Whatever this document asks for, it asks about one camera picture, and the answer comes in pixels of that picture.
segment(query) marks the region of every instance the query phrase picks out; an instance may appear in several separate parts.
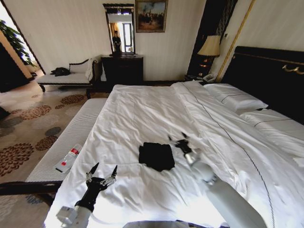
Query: white pillow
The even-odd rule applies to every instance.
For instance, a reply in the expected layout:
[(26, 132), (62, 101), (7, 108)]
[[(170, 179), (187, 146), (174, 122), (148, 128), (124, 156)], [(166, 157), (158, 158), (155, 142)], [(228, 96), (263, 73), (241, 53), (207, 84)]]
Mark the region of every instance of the white pillow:
[(234, 112), (268, 107), (254, 96), (229, 84), (207, 84), (204, 87), (212, 96)]
[(304, 126), (300, 123), (271, 109), (243, 113), (240, 117), (261, 131), (282, 151), (292, 155), (296, 162), (299, 161), (298, 157), (304, 158)]
[(70, 63), (70, 72), (71, 73), (85, 73), (88, 69), (89, 59), (81, 62), (81, 63)]

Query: green leaves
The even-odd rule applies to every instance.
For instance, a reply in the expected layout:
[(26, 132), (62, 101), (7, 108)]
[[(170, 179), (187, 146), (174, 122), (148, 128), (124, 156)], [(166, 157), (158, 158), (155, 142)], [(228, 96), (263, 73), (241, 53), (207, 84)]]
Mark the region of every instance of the green leaves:
[(25, 51), (25, 48), (23, 46), (24, 43), (17, 37), (17, 35), (20, 35), (20, 33), (11, 27), (8, 27), (6, 25), (6, 22), (3, 20), (0, 20), (0, 30), (5, 35), (6, 39), (8, 39), (9, 43), (12, 45), (22, 62), (25, 65), (30, 64), (35, 67), (29, 57), (29, 54)]

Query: black headboard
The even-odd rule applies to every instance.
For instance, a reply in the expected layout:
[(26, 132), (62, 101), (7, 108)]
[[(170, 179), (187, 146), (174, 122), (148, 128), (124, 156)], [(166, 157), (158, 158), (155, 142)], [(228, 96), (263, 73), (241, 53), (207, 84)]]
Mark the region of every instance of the black headboard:
[(238, 46), (221, 82), (304, 124), (304, 52)]

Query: carpet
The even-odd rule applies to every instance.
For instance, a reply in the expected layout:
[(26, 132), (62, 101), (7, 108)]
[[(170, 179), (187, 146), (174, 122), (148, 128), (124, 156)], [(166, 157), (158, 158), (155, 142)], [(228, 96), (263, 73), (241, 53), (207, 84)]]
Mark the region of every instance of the carpet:
[[(0, 106), (11, 113), (0, 120), (0, 183), (24, 181), (86, 102), (85, 88), (45, 87), (43, 93), (33, 80), (0, 94)], [(0, 196), (0, 227), (41, 228), (48, 209), (31, 195)]]

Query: lamp shade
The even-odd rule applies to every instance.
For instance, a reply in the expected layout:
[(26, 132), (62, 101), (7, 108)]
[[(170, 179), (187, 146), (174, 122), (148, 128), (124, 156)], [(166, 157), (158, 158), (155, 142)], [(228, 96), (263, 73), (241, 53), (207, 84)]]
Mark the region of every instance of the lamp shade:
[(201, 56), (219, 56), (220, 36), (207, 36), (204, 45), (198, 52)]

